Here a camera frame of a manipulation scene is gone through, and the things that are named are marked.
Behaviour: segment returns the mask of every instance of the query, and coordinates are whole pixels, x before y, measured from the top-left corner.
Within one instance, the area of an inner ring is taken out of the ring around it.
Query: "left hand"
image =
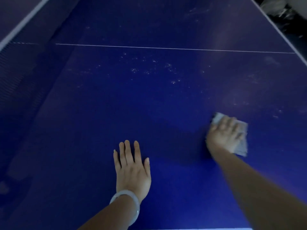
[[[147,196],[151,185],[149,158],[142,164],[140,145],[134,142],[134,160],[131,153],[130,142],[119,143],[120,163],[118,153],[114,150],[114,163],[116,170],[116,192],[127,189],[132,191],[140,203]]]

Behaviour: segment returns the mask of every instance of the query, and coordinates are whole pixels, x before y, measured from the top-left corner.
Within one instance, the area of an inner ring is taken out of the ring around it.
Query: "right hand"
[[[236,118],[224,116],[218,124],[211,124],[207,134],[206,144],[210,153],[219,149],[224,149],[234,153],[240,140],[244,135],[240,133],[241,125],[236,122]]]
[[[127,189],[132,191],[140,203],[147,196],[151,185],[149,158],[142,164],[140,145],[134,142],[134,160],[131,153],[130,142],[119,143],[120,162],[118,153],[114,150],[114,163],[116,170],[116,192]]]

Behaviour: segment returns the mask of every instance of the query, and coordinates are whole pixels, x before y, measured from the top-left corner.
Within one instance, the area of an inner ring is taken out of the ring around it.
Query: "white center line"
[[[256,53],[295,54],[295,52],[278,52],[278,51],[239,51],[239,50],[214,50],[214,49],[191,49],[191,48],[168,48],[168,47],[131,47],[131,46],[109,46],[109,45],[70,44],[70,43],[56,43],[56,45],[67,45],[67,46],[92,46],[92,47],[126,47],[126,48],[128,47],[128,48],[170,49],[170,50],[194,50],[194,51],[232,51],[232,52],[256,52]]]

